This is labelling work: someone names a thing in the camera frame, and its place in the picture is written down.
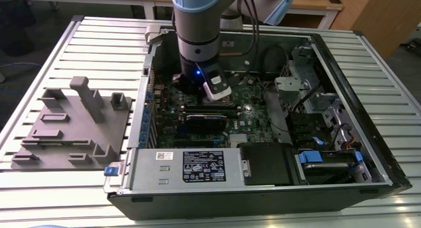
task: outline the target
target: blue drive latch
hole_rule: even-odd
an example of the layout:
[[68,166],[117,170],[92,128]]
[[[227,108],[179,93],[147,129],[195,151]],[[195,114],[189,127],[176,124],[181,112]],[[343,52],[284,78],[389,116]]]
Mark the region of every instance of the blue drive latch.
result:
[[322,155],[319,151],[304,151],[298,154],[299,162],[303,163],[322,163]]

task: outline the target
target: black plastic cover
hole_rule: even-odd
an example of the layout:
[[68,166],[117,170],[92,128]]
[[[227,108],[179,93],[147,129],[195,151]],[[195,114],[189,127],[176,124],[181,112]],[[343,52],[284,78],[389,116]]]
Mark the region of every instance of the black plastic cover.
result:
[[248,161],[250,177],[246,185],[299,185],[294,154],[296,148],[287,143],[242,143],[242,160]]

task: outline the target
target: white label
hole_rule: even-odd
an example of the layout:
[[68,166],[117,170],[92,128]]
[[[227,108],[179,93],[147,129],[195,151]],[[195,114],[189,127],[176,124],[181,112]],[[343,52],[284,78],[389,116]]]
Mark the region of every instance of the white label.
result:
[[234,41],[224,41],[222,42],[223,47],[234,47]]
[[342,10],[340,7],[334,7],[334,6],[327,6],[326,9],[327,10]]
[[156,160],[172,160],[173,152],[156,153]]

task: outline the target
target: aluminum extrusion table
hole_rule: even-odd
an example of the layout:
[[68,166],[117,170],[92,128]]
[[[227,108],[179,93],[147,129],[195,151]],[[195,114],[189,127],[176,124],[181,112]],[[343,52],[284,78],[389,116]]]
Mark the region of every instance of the aluminum extrusion table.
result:
[[[42,89],[64,88],[73,75],[89,78],[103,96],[112,92],[136,99],[145,54],[141,21],[84,17],[75,19],[58,40],[26,94],[0,134],[0,227],[419,227],[421,226],[421,106],[363,36],[348,31],[260,27],[279,32],[318,33],[334,55],[413,188],[385,199],[367,200],[339,212],[197,220],[135,222],[109,204],[101,171],[14,172],[12,155],[29,133],[42,102]],[[125,135],[129,132],[129,120]],[[124,160],[127,140],[120,158]],[[111,184],[119,184],[113,177]]]

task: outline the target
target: black cable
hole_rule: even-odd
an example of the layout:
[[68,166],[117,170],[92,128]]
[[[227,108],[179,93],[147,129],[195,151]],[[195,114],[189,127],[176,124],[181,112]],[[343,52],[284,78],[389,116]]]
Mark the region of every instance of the black cable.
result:
[[[246,7],[247,7],[248,14],[251,15],[251,9],[250,9],[248,2],[247,2],[247,0],[243,0],[243,1],[244,1],[244,4],[246,4]],[[255,44],[256,44],[256,37],[255,37],[255,20],[252,19],[252,17],[251,17],[251,27],[252,27],[252,40],[251,40],[248,49],[246,50],[246,52],[242,53],[242,56],[244,56],[244,55],[247,55],[247,54],[250,53],[252,47],[254,47]]]
[[259,27],[258,27],[258,15],[256,15],[256,9],[255,9],[255,2],[251,1],[251,7],[252,7],[252,13],[254,13],[254,19],[255,19],[255,55],[258,55],[258,45],[259,45]]
[[259,71],[262,73],[262,75],[264,74],[266,72],[266,68],[264,68],[264,62],[266,62],[266,57],[267,57],[267,54],[270,52],[271,49],[276,49],[276,50],[280,50],[283,55],[284,55],[284,64],[283,66],[286,66],[287,70],[290,70],[290,65],[288,65],[288,60],[290,60],[290,57],[288,57],[288,53],[286,52],[286,50],[283,49],[283,47],[275,43],[275,44],[271,44],[270,46],[267,46],[262,53],[259,54],[258,56],[258,63],[259,63]]
[[296,105],[294,106],[292,112],[296,110],[298,106],[299,106],[300,104],[303,104],[303,102],[311,97],[311,95],[312,95],[312,94],[315,93],[315,91],[320,88],[320,86],[322,86],[322,82],[319,82],[319,83],[316,84],[316,86],[315,86],[312,89],[310,89],[310,91],[307,92],[306,96],[303,96],[303,98],[299,100],[299,102],[298,102]]
[[280,130],[280,131],[283,131],[283,132],[286,132],[286,133],[291,133],[291,132],[288,132],[287,130],[280,129],[280,128],[271,122],[270,117],[267,117],[267,120],[268,120],[270,124],[271,124],[278,130]]
[[[270,84],[275,84],[275,83],[274,83],[274,82],[268,82],[268,83],[263,86],[263,83],[260,82],[260,79],[258,78],[256,80],[259,81],[260,86],[263,87],[262,98],[264,98],[264,92],[266,92],[267,86],[268,86]],[[280,130],[280,131],[283,131],[283,132],[286,132],[286,133],[291,133],[291,132],[288,132],[287,130],[280,129],[280,128],[271,122],[268,116],[267,116],[267,120],[268,120],[270,124],[271,124],[278,130]]]
[[173,31],[176,31],[176,28],[175,28],[175,8],[172,9],[171,22],[172,22]]
[[330,148],[334,147],[334,145],[335,145],[336,135],[339,134],[340,128],[342,128],[343,126],[347,126],[347,123],[342,123],[342,124],[336,127],[335,132],[334,132],[334,136],[332,136],[331,142],[330,142]]

